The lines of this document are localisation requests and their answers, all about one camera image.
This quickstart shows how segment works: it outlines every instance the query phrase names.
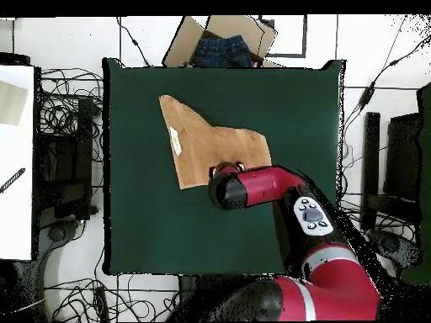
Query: blue jeans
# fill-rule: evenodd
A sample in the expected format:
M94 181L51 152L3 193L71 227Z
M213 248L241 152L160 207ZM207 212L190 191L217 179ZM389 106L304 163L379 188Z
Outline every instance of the blue jeans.
M204 68L252 67L252 54L241 35L230 39L201 39L192 63Z

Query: brown cardboard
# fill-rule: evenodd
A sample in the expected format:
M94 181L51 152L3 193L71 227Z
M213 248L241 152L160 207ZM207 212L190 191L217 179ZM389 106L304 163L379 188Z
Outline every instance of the brown cardboard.
M284 68L283 66L278 65L277 63L273 63L267 60L263 60L261 67L262 68Z
M254 61L264 66L279 66L263 59L275 40L276 31L245 15L212 15L205 29L185 16L162 63L168 67L184 66L185 62L191 62L201 38L227 39L236 34L241 35Z

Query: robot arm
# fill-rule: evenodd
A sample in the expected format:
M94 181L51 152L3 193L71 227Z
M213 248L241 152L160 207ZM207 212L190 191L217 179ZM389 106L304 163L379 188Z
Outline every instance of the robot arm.
M278 276L251 283L215 309L214 318L376 318L380 303L377 289L334 219L334 207L312 192L310 181L283 167L245 170L240 162L223 162L210 169L210 199L219 209L247 208L272 201L284 205L288 237L294 243L303 277Z

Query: green tabletop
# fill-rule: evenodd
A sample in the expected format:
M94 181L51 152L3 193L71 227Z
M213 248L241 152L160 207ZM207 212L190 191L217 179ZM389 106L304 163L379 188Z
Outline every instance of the green tabletop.
M122 68L104 60L109 272L282 273L271 204L221 211L206 187L179 189L158 97L176 98L211 125L256 130L274 164L301 169L335 203L341 68Z

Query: white label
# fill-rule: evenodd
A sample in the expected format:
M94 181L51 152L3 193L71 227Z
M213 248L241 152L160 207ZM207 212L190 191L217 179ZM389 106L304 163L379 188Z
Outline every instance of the white label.
M172 126L169 126L169 131L171 132L173 149L175 150L177 156L179 156L181 153L181 145L179 144L178 132Z

